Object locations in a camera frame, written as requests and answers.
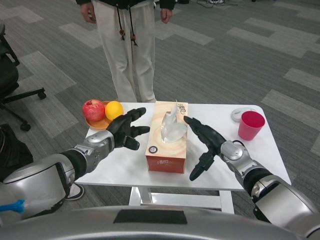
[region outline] orange plate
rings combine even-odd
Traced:
[[[104,107],[106,107],[107,104],[110,103],[110,101],[103,101],[102,103]],[[100,121],[89,121],[88,119],[85,119],[85,121],[90,127],[100,130],[105,130],[111,123],[111,121],[106,117],[106,115],[104,115],[104,119]]]

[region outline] hand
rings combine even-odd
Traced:
[[[94,5],[91,2],[84,3],[80,6],[81,13],[84,20],[87,23],[95,24],[96,23],[96,15]]]
[[[221,145],[226,141],[226,139],[216,130],[212,129],[208,125],[203,125],[195,118],[184,116],[183,119],[190,126],[195,135],[197,135],[199,140],[208,148],[208,152],[201,155],[199,163],[194,167],[190,174],[189,178],[193,181],[204,171],[207,171],[214,163],[215,155],[219,155],[221,153]]]
[[[173,12],[170,9],[163,8],[163,9],[161,9],[160,15],[161,15],[161,21],[164,24],[167,24],[169,22],[170,18],[173,16]]]
[[[125,147],[131,150],[138,150],[140,143],[135,140],[136,136],[146,134],[150,131],[148,126],[131,126],[131,123],[146,113],[146,108],[132,109],[127,114],[118,116],[107,127],[113,134],[114,148]]]

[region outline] red cup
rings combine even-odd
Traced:
[[[252,140],[265,125],[265,118],[256,111],[246,111],[242,114],[238,135],[244,140]]]

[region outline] wooden pattern tissue box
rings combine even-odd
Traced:
[[[149,139],[145,151],[149,171],[179,173],[185,172],[187,157],[187,134],[178,141],[164,143],[162,138],[162,122],[167,112],[170,112],[177,104],[177,123],[184,122],[184,116],[188,115],[188,103],[157,101],[154,107]]]

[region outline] red apple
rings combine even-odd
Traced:
[[[100,121],[105,117],[105,105],[97,99],[86,101],[82,107],[84,117],[93,122]]]

